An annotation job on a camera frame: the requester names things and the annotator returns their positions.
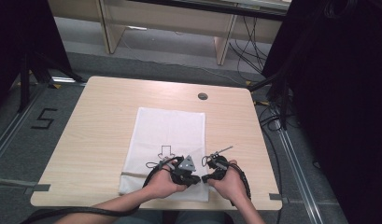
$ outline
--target white towel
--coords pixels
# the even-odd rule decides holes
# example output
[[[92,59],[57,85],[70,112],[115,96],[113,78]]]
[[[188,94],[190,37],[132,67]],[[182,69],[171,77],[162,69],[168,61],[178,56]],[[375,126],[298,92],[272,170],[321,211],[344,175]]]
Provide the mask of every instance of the white towel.
[[[140,107],[120,177],[120,193],[141,189],[152,170],[146,163],[158,163],[161,157],[170,156],[170,153],[171,157],[186,158],[191,155],[196,168],[192,174],[207,174],[207,168],[202,165],[202,157],[205,156],[205,113]],[[201,181],[167,199],[207,202],[208,186]]]

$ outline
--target floor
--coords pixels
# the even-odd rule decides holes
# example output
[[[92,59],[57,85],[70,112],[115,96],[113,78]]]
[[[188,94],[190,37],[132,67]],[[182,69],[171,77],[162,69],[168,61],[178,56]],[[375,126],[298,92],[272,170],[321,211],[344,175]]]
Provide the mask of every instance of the floor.
[[[99,23],[62,18],[56,18],[55,20],[74,71],[85,77],[91,75],[120,77],[121,72],[126,72],[133,73],[135,78],[156,78],[150,76],[153,68],[137,68],[137,66],[145,66],[145,64],[149,66],[156,64],[161,69],[159,73],[162,74],[158,79],[162,80],[200,82],[234,87],[245,87],[247,81],[258,82],[263,80],[263,77],[251,66],[244,61],[239,61],[239,57],[231,49],[228,51],[224,65],[217,65],[214,39],[211,36],[129,28],[125,31],[115,53],[108,55],[106,54]],[[231,40],[231,43],[237,48],[234,40]],[[241,49],[246,49],[248,52],[253,51],[253,47],[247,41],[237,41],[237,44],[240,47],[237,49],[239,51]],[[258,43],[258,47],[267,55],[271,45]],[[249,59],[257,64],[254,57],[249,57]],[[120,65],[118,63],[121,62],[120,60],[134,60],[134,65]],[[52,74],[54,76],[60,75],[56,72]],[[61,114],[62,125],[55,130],[55,133],[50,133],[49,136],[45,135],[40,136],[40,139],[33,139],[33,142],[29,143],[29,147],[35,148],[35,150],[46,150],[44,148],[39,149],[36,145],[38,145],[38,142],[43,142],[44,137],[48,137],[50,139],[48,148],[50,150],[54,149],[54,144],[57,142],[60,132],[63,131],[65,120],[69,118],[77,97],[82,92],[80,86],[67,85],[63,86],[63,88],[70,90],[73,95],[59,94],[56,90],[47,89],[41,94],[38,102],[35,103],[35,106],[40,108],[55,106],[56,103],[60,103],[60,106],[65,108],[65,111]],[[255,101],[266,101],[265,94],[268,90],[269,86],[266,86],[259,91],[255,91],[252,93],[252,98]],[[13,118],[8,114],[16,113],[18,94],[19,88],[15,86],[8,96],[7,103],[0,110],[0,134]],[[295,177],[299,173],[297,173],[296,167],[293,166],[294,162],[289,156],[288,149],[282,143],[280,133],[275,131],[276,122],[269,119],[272,116],[272,111],[274,112],[272,107],[256,105],[256,115],[259,116],[260,121],[269,121],[262,122],[264,130],[266,130],[264,137],[277,185],[281,189],[285,203],[280,212],[261,211],[265,221],[267,223],[347,223],[329,183],[319,170],[318,164],[315,163],[313,150],[308,145],[307,138],[302,131],[302,124],[297,121],[296,116],[291,116],[287,120],[290,144],[296,156],[295,161],[297,161],[306,185],[309,187],[310,195],[316,201],[314,205],[317,208],[317,214],[320,216],[320,218],[313,219],[310,208],[307,208],[309,206],[308,201],[304,199],[304,189],[299,188],[299,180]],[[37,117],[38,113],[33,113],[30,114],[30,118]],[[290,113],[296,114],[296,111],[291,110]],[[25,124],[22,125],[32,126],[32,123],[27,122],[29,121],[26,120]],[[44,167],[42,165],[33,167],[24,164],[9,164],[6,161],[12,161],[14,157],[20,155],[20,152],[11,149],[12,147],[27,147],[28,142],[30,142],[29,135],[21,132],[25,131],[20,130],[19,133],[19,136],[24,136],[24,141],[19,138],[14,140],[9,150],[0,159],[0,178],[24,180],[25,176],[29,176],[25,179],[26,181],[37,181],[38,175],[31,175],[31,173],[43,171]],[[32,162],[32,157],[30,158],[22,159]],[[41,160],[48,161],[49,153],[46,158]],[[9,170],[22,170],[22,174],[19,172],[11,173]],[[22,188],[0,185],[0,223],[12,223],[11,221],[19,220],[19,218],[25,216],[14,218],[15,213],[31,214],[35,211],[35,208],[30,207],[27,202],[30,196],[24,196],[23,192],[24,189]],[[244,223],[238,213],[229,212],[229,214],[233,217],[235,223]]]

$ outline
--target background table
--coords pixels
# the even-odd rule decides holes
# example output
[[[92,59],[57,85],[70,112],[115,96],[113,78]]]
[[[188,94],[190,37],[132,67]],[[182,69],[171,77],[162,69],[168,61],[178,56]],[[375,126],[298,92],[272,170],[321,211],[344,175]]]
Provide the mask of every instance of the background table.
[[[200,100],[199,93],[207,100]],[[210,154],[236,159],[246,173],[252,202],[259,210],[278,210],[281,201],[261,128],[246,89],[113,77],[92,77],[81,94],[39,184],[35,206],[90,206],[118,197],[120,173],[138,107],[204,112],[205,147]],[[210,190],[209,203],[152,200],[141,208],[235,209]]]

